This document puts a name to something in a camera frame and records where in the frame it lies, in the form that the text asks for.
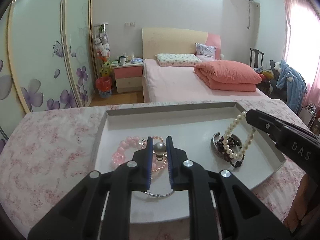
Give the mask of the person's right hand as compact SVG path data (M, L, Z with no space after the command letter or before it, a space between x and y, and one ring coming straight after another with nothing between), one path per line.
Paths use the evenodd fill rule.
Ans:
M309 189L310 181L310 176L308 174L304 174L300 181L300 185L292 202L289 213L284 219L283 223L290 230L290 232L294 232L296 230L299 222L306 215L309 202L307 198L307 191Z

